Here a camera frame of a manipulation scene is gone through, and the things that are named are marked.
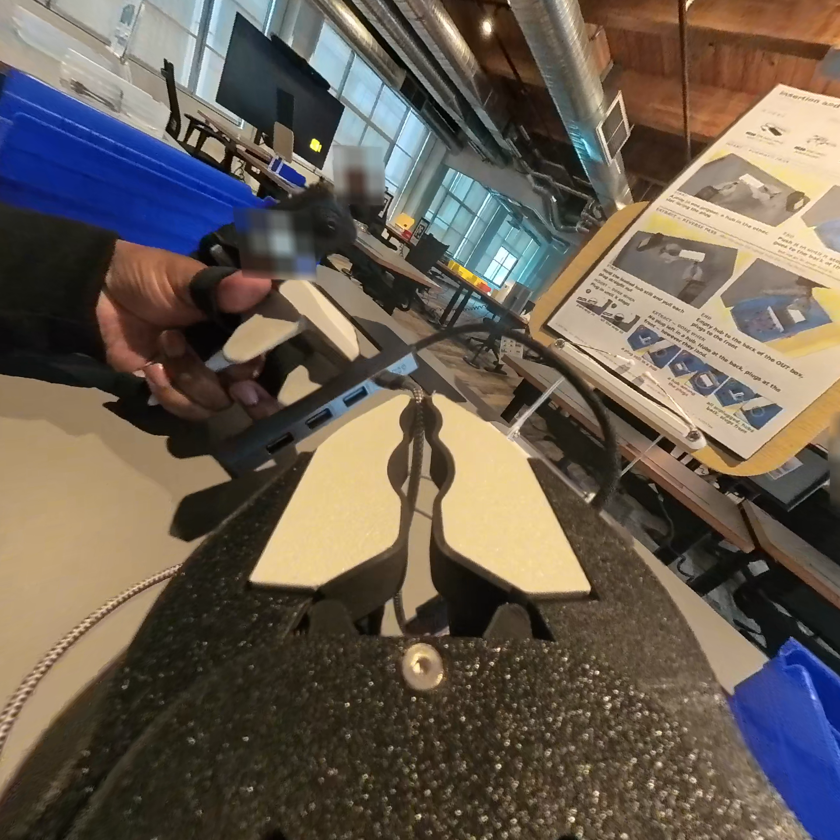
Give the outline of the white vent grille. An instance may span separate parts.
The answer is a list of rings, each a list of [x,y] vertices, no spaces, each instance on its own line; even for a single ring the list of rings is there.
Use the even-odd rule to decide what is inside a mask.
[[[618,90],[605,116],[595,127],[604,161],[610,165],[622,152],[632,132],[628,121],[623,91]]]

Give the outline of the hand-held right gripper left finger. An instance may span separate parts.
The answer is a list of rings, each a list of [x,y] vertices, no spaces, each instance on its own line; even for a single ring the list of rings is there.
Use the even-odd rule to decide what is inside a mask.
[[[359,622],[392,599],[407,565],[415,402],[397,394],[311,454],[250,573],[260,590],[339,602]]]

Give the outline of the black office chair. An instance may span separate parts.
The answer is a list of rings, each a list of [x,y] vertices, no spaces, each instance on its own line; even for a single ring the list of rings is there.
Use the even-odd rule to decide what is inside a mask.
[[[182,129],[183,115],[175,82],[175,69],[167,58],[163,58],[161,77],[164,79],[170,108],[169,119],[165,125],[166,134],[190,156],[220,171],[223,163],[204,150],[205,142],[210,139],[219,140],[215,128],[206,121],[187,114],[186,127]]]

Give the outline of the person's left hand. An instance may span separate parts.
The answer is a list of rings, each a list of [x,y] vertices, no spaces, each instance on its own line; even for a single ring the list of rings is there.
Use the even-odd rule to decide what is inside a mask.
[[[184,330],[204,319],[190,292],[204,268],[191,257],[119,239],[96,307],[108,363],[141,372],[151,395],[167,412],[201,422],[234,404],[254,420],[280,410],[257,381],[262,357],[217,374],[186,341]]]

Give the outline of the yellow plastic bin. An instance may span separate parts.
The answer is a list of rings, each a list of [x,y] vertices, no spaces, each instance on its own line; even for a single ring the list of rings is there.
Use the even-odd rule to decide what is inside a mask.
[[[465,283],[470,284],[472,287],[477,288],[482,293],[485,293],[487,295],[491,294],[492,287],[484,280],[483,277],[478,276],[471,270],[460,265],[458,262],[449,259],[446,261],[445,267],[446,270],[458,280],[462,280]]]

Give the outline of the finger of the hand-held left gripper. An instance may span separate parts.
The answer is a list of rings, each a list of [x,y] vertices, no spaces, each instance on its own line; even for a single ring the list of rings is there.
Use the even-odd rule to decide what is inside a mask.
[[[323,292],[309,280],[294,281],[294,308],[320,340],[346,361],[360,357],[355,327]]]
[[[304,319],[286,320],[252,315],[243,321],[219,351],[219,365],[232,366],[252,361],[304,330]]]

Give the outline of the large black monitor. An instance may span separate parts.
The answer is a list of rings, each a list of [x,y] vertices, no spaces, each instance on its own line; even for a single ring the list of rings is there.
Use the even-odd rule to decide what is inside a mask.
[[[236,14],[217,103],[252,125],[269,145],[276,125],[292,135],[292,152],[322,170],[343,116],[330,84],[291,47]]]

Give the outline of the clear plastic container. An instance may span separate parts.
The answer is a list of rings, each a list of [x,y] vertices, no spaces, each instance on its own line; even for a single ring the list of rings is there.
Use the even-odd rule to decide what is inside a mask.
[[[59,84],[93,106],[115,114],[123,112],[125,79],[74,49],[67,49],[62,57]]]

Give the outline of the dark grey usb hub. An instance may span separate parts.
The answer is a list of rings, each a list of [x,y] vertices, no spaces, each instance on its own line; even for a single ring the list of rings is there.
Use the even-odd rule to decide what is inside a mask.
[[[402,387],[417,367],[416,353],[404,344],[358,358],[314,392],[222,441],[213,456],[234,478],[257,470],[373,394]]]

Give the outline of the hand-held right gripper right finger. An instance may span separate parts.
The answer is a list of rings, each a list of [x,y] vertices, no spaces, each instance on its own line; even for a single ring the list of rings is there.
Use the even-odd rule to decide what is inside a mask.
[[[444,395],[425,405],[433,503],[429,562],[454,636],[483,636],[499,609],[537,635],[544,603],[580,602],[592,583],[539,482],[536,461]]]

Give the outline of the silver air duct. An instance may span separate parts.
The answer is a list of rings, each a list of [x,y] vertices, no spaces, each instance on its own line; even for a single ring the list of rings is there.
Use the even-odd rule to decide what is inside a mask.
[[[597,132],[607,103],[577,1],[510,1],[514,18],[584,173],[608,216],[633,202],[623,160],[610,158]]]

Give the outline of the printed instruction sheet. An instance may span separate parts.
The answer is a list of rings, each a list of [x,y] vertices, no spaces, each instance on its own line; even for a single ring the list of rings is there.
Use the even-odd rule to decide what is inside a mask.
[[[545,329],[746,460],[838,382],[838,98],[778,85]]]

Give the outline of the office desk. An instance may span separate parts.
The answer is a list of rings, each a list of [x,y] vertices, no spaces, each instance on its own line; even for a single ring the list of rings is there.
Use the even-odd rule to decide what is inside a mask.
[[[396,309],[407,312],[415,301],[419,301],[421,293],[440,290],[437,282],[408,263],[398,250],[389,248],[387,243],[370,233],[359,230],[353,245],[392,277],[391,281],[385,282],[382,292],[377,291],[372,295],[387,314],[393,314]]]

